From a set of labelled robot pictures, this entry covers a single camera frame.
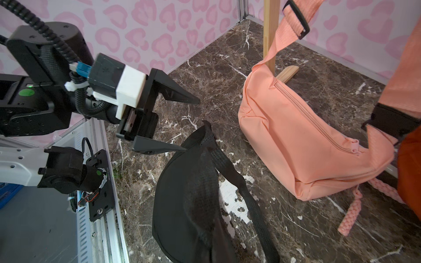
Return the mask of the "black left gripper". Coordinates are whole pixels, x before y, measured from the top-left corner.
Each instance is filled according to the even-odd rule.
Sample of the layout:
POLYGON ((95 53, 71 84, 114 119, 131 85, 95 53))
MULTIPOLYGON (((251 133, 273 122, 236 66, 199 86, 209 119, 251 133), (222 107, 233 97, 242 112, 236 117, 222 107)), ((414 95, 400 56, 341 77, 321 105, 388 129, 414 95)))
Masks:
POLYGON ((153 112, 158 94, 165 100, 198 105, 200 99, 182 88, 164 71, 151 69, 146 76, 136 107, 126 108, 117 128, 119 139, 133 141, 132 150, 144 155, 166 152, 184 152, 187 149, 176 144, 153 140, 158 116, 153 112))

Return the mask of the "black bag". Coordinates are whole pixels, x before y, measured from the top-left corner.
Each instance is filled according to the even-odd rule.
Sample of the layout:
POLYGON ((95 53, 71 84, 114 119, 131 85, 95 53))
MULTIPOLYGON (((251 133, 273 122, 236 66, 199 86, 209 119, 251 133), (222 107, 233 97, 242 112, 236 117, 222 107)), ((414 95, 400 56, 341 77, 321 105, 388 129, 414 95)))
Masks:
POLYGON ((174 263, 237 262, 220 211, 222 175, 244 199, 267 262, 278 263, 280 256, 261 209, 245 178, 218 146, 211 124, 204 121, 183 146, 186 151, 170 159, 155 191, 152 235, 165 256, 174 263))

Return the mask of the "pink bag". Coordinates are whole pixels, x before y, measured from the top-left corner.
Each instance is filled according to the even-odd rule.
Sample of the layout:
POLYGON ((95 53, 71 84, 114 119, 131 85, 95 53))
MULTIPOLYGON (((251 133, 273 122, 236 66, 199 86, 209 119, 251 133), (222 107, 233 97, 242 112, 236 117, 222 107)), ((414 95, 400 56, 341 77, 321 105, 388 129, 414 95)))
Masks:
POLYGON ((406 204, 398 194, 398 178, 385 170, 390 164, 398 169, 401 143, 421 127, 421 27, 413 29, 397 70, 362 126, 368 135, 368 147, 362 147, 323 121, 266 65, 309 33, 308 23, 320 5, 321 1, 286 2, 269 53, 244 83, 239 124, 260 159, 297 199, 353 190, 354 201, 338 228, 347 236, 361 211, 360 184, 369 183, 406 204))

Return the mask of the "orange bag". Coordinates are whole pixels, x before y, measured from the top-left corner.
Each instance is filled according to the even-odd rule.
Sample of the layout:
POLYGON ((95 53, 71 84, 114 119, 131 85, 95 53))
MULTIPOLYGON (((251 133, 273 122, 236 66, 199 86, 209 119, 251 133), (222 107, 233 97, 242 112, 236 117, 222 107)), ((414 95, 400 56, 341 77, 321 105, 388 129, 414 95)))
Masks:
POLYGON ((398 194, 421 219, 421 128, 410 133, 398 150, 398 194))

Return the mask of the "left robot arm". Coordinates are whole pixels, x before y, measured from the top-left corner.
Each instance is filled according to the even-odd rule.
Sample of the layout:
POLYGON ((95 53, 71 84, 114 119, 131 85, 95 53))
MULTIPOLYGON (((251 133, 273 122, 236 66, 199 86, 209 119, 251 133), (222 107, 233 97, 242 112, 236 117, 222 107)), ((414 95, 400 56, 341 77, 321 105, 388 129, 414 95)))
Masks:
MULTIPOLYGON (((177 152, 177 145, 153 139, 159 117, 156 99, 198 104, 166 73, 143 73, 105 54, 92 57, 80 30, 52 22, 61 44, 60 54, 45 32, 19 26, 1 43, 26 71, 26 76, 1 75, 1 135, 36 137, 68 129, 72 114, 118 125, 117 136, 146 155, 177 152)), ((99 153, 72 147, 47 149, 1 147, 1 182, 54 188, 63 194, 100 192, 107 183, 105 161, 99 153)))

